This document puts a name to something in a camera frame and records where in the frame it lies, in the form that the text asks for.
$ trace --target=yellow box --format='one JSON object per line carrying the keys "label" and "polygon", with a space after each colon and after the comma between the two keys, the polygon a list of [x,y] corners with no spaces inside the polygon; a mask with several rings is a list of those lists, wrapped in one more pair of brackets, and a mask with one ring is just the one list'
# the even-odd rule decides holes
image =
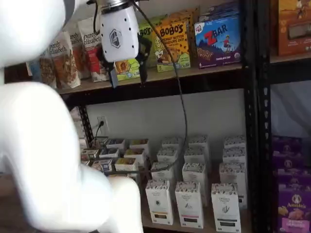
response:
{"label": "yellow box", "polygon": [[[156,29],[173,55],[173,60],[175,61],[177,68],[190,68],[188,40],[189,20],[172,22],[170,19],[165,19],[162,21],[161,25],[156,27]],[[158,72],[173,70],[172,59],[155,32],[153,32],[153,37]]]}

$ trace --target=shelf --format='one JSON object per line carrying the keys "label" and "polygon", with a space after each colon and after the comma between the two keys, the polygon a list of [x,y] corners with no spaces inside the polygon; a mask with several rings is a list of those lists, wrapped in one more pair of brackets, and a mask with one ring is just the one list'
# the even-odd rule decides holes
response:
{"label": "shelf", "polygon": [[[184,94],[244,88],[245,75],[241,64],[199,69],[192,67],[178,71]],[[59,94],[69,106],[89,105],[124,100],[138,100],[179,94],[175,73],[158,73],[156,68],[148,71],[148,80],[143,85],[140,79],[119,82],[115,89],[109,82],[93,83],[82,81],[74,89],[59,90]]]}

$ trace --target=logo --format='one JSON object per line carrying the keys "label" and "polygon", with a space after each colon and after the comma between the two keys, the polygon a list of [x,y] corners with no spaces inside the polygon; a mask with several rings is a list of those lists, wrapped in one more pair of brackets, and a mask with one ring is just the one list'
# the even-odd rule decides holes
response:
{"label": "logo", "polygon": [[111,45],[113,47],[116,47],[117,49],[120,48],[120,46],[121,46],[121,42],[120,42],[121,33],[119,31],[117,31],[116,29],[113,29],[109,36],[110,36]]}

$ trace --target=product packaging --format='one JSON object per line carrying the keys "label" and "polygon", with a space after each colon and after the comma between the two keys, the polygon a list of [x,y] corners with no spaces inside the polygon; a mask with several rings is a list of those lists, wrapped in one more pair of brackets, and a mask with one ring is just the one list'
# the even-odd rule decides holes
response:
{"label": "product packaging", "polygon": [[230,183],[213,183],[211,189],[216,231],[241,233],[238,190]]}
{"label": "product packaging", "polygon": [[119,158],[115,163],[116,171],[137,171],[138,165],[136,159]]}
{"label": "product packaging", "polygon": [[207,135],[199,135],[199,136],[192,136],[189,138],[189,147],[193,146],[201,146],[204,148],[204,157],[205,163],[207,165],[207,171],[210,173],[212,171],[212,164],[209,152],[209,145],[208,145],[208,136]]}
{"label": "product packaging", "polygon": [[124,154],[128,145],[125,139],[112,139],[109,138],[106,142],[107,149],[119,149],[121,154]]}
{"label": "product packaging", "polygon": [[204,228],[200,183],[177,182],[175,194],[182,227]]}
{"label": "product packaging", "polygon": [[136,159],[139,170],[147,169],[147,156],[145,154],[145,149],[127,149],[124,157]]}
{"label": "product packaging", "polygon": [[204,147],[191,146],[185,150],[185,163],[189,164],[205,164]]}
{"label": "product packaging", "polygon": [[102,47],[101,35],[96,35],[93,30],[93,17],[78,22],[83,44],[87,53],[87,63],[94,82],[109,80],[105,68],[98,60],[96,53]]}
{"label": "product packaging", "polygon": [[73,48],[68,32],[61,32],[50,44],[50,54],[61,88],[75,88],[81,85],[81,80],[73,56]]}
{"label": "product packaging", "polygon": [[[162,23],[156,29],[169,48],[177,69],[190,68],[189,20],[183,19],[177,22]],[[155,32],[152,33],[153,41],[155,42],[153,46],[155,47],[155,55],[157,57],[156,66],[158,72],[174,70],[173,61],[164,48],[164,45]]]}
{"label": "product packaging", "polygon": [[112,159],[96,160],[93,162],[92,167],[101,172],[111,172]]}
{"label": "product packaging", "polygon": [[120,157],[120,151],[117,148],[113,148],[113,149],[102,148],[99,154],[100,159],[119,158],[119,157]]}
{"label": "product packaging", "polygon": [[68,27],[68,32],[70,34],[73,56],[77,66],[79,77],[81,80],[88,79],[91,77],[91,73],[88,69],[89,64],[87,63],[86,49],[84,47],[78,25],[74,24]]}
{"label": "product packaging", "polygon": [[296,184],[279,184],[277,211],[278,232],[310,232],[311,187]]}
{"label": "product packaging", "polygon": [[173,225],[174,215],[169,181],[149,180],[146,194],[153,223]]}
{"label": "product packaging", "polygon": [[238,188],[239,207],[247,208],[247,188],[245,164],[242,163],[221,163],[219,165],[219,175],[221,183],[234,183]]}
{"label": "product packaging", "polygon": [[210,192],[205,164],[185,163],[182,173],[184,181],[200,183],[202,203],[204,206],[208,206]]}

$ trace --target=granola bag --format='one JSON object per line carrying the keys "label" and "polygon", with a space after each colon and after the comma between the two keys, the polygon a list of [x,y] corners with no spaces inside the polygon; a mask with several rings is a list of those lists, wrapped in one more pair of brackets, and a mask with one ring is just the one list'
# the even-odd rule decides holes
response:
{"label": "granola bag", "polygon": [[68,32],[61,32],[50,44],[50,53],[61,88],[75,88],[81,84]]}
{"label": "granola bag", "polygon": [[98,60],[96,53],[102,47],[101,35],[96,35],[93,31],[93,17],[78,22],[83,44],[87,53],[89,69],[94,82],[109,80],[105,68]]}

